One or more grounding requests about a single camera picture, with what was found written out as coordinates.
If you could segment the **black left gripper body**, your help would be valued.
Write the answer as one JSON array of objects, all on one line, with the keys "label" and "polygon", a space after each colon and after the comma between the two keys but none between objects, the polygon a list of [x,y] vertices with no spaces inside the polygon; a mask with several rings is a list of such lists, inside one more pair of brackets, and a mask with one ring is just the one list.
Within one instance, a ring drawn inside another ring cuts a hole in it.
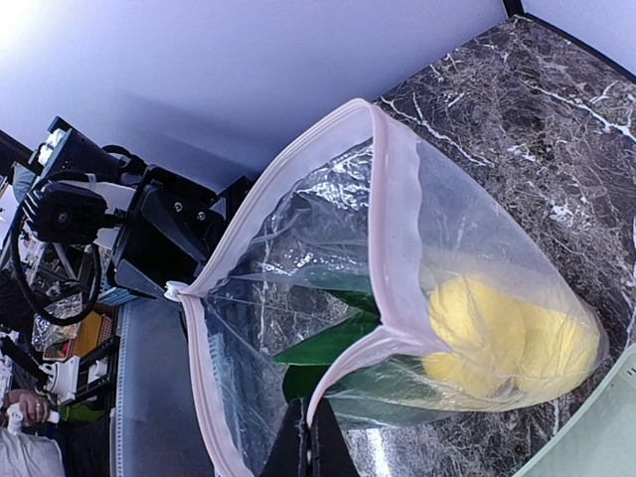
[{"label": "black left gripper body", "polygon": [[192,283],[253,186],[241,176],[220,193],[159,166],[146,169],[114,242],[109,285],[161,298],[170,281]]}]

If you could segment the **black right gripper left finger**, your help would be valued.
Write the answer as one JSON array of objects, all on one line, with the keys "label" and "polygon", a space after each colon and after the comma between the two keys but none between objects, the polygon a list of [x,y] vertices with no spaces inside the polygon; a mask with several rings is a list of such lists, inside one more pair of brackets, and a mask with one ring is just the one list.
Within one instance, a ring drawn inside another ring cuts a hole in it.
[{"label": "black right gripper left finger", "polygon": [[293,399],[279,427],[260,477],[306,477],[308,475],[307,399]]}]

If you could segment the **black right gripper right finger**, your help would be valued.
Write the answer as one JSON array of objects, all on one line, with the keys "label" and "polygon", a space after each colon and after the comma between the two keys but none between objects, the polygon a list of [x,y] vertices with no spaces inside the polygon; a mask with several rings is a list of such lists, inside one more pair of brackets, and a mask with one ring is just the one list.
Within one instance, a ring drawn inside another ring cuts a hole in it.
[{"label": "black right gripper right finger", "polygon": [[355,476],[356,467],[330,403],[322,398],[310,425],[311,475]]}]

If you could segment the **green white bok choy toy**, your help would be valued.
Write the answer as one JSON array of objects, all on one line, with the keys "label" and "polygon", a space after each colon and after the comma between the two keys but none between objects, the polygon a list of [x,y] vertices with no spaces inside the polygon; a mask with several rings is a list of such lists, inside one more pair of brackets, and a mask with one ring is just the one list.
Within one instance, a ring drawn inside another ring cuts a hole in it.
[{"label": "green white bok choy toy", "polygon": [[[328,289],[329,295],[353,309],[339,324],[330,326],[272,358],[287,370],[282,393],[287,402],[311,398],[331,365],[349,347],[371,334],[381,324],[373,293]],[[347,374],[325,393],[342,428],[372,429],[410,427],[449,417],[448,410],[433,409],[430,403],[439,392],[427,382],[419,358],[393,354],[372,366]]]}]

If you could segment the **clear zip top bag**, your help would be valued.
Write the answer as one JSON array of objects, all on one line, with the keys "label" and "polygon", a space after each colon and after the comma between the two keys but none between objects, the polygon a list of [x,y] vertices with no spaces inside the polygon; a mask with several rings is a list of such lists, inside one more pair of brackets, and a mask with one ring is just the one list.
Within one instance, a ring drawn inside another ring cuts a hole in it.
[{"label": "clear zip top bag", "polygon": [[527,408],[607,353],[594,311],[497,201],[361,99],[289,144],[165,295],[185,313],[219,476],[341,476],[346,431]]}]

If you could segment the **pale yellow walnut toy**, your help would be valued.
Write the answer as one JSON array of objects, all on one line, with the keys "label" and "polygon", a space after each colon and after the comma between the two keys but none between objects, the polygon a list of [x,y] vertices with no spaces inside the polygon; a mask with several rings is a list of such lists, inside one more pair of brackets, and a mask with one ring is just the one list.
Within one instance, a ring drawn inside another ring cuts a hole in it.
[{"label": "pale yellow walnut toy", "polygon": [[495,375],[454,350],[422,357],[426,375],[472,398],[493,398],[511,387],[525,398],[541,402],[577,387],[597,358],[600,331],[595,319],[572,319],[559,311],[519,302],[526,343],[515,373]]}]

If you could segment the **yellow lemon toy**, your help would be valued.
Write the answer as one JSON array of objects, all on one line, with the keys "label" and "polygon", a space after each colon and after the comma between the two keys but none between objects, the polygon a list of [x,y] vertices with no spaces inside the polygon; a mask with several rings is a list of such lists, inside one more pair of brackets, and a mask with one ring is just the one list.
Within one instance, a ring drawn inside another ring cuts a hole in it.
[{"label": "yellow lemon toy", "polygon": [[455,276],[428,295],[436,335],[495,375],[512,375],[524,355],[521,303],[469,276]]}]

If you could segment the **person hand in background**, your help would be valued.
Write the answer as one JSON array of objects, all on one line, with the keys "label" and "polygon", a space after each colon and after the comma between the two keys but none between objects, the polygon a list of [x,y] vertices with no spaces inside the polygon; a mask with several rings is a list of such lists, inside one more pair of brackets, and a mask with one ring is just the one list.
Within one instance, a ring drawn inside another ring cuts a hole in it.
[{"label": "person hand in background", "polygon": [[3,395],[2,406],[17,404],[27,426],[45,423],[50,414],[49,401],[35,392],[15,389]]}]

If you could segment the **pale green plastic basket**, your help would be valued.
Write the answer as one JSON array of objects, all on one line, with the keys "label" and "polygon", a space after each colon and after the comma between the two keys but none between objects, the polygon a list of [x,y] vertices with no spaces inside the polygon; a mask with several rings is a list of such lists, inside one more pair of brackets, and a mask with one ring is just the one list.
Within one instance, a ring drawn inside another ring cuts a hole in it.
[{"label": "pale green plastic basket", "polygon": [[635,347],[625,350],[567,424],[519,476],[635,474]]}]

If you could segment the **left black frame post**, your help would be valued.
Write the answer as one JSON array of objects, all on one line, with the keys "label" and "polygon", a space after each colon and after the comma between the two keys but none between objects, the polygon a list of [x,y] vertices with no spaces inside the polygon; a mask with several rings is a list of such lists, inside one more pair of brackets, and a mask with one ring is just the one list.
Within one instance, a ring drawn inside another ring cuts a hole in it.
[{"label": "left black frame post", "polygon": [[503,5],[509,18],[526,16],[522,0],[503,0]]}]

